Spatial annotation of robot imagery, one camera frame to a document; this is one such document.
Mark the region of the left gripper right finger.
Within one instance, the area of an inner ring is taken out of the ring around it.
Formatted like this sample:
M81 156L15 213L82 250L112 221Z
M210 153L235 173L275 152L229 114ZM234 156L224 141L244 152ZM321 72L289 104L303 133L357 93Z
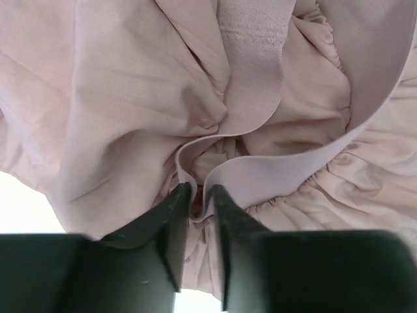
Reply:
M416 311L416 262L394 233L271 231L223 186L213 186L210 199L225 311Z

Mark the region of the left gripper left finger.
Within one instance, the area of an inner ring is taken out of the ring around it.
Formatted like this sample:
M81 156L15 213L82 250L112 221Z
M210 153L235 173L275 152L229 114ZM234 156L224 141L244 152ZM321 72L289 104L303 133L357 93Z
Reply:
M95 241L1 236L2 312L172 312L180 290L191 186Z

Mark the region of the dusty pink skirt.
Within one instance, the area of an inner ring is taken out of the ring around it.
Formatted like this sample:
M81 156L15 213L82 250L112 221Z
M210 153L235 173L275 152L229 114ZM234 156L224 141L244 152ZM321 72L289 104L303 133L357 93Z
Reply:
M191 183L183 285L216 297L214 185L416 250L416 2L2 1L1 170L97 239Z

